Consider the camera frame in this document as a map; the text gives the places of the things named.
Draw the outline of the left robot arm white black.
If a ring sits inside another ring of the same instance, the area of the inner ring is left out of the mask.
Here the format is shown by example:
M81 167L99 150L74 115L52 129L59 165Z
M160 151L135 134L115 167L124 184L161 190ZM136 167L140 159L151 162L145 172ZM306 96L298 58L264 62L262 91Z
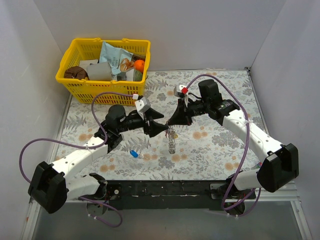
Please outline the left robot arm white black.
M102 176L89 173L75 179L75 175L115 149L123 140L123 132L143 129L152 138L167 130L167 125L156 122L163 117L151 107L126 113L122 105L111 106L98 131L84 146L51 164L43 161L37 165L28 194L49 214L58 211L67 200L82 196L103 200L107 195L107 181Z

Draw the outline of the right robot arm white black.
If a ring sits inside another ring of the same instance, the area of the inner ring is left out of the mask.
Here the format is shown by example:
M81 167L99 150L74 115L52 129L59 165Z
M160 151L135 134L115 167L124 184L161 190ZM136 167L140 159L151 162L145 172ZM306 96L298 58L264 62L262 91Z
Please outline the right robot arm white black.
M284 145L249 122L239 104L222 98L213 79L199 82L198 88L200 99L193 101L189 99L186 86L175 86L173 92L178 97L178 104L168 125L189 126L193 117L207 114L248 144L261 163L259 169L240 171L236 179L226 186L230 198L237 199L245 190L255 188L273 193L298 177L299 153L292 143Z

